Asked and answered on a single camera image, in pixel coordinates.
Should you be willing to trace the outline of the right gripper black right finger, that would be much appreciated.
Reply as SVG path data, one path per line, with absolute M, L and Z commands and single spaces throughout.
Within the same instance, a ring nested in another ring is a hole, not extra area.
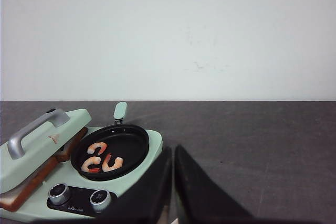
M 182 146 L 174 154 L 179 223 L 248 223 L 254 216 L 222 190 Z

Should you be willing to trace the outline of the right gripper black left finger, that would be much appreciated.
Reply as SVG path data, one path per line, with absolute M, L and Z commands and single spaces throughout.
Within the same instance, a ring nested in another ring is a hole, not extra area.
M 170 204 L 172 163 L 172 149 L 165 147 L 141 178 L 95 218 L 34 223 L 157 223 Z

